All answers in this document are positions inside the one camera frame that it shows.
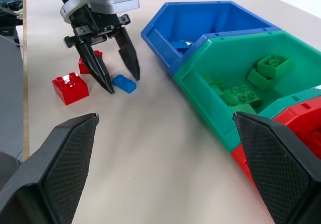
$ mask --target blue lego brick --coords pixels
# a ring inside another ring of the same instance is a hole
[[[280,30],[238,4],[165,3],[141,33],[173,76],[209,38]]]
[[[113,79],[112,84],[128,93],[136,89],[136,83],[121,74]]]

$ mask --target plastic tray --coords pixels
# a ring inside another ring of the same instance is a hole
[[[290,57],[293,66],[273,89],[261,91],[246,78],[270,54]],[[248,85],[262,99],[253,109],[272,119],[288,106],[321,95],[321,53],[285,31],[274,31],[209,39],[179,69],[175,81],[231,152],[240,143],[233,110],[205,76],[221,82],[222,91]]]
[[[234,2],[166,3],[141,36],[171,75],[208,39],[280,28]]]

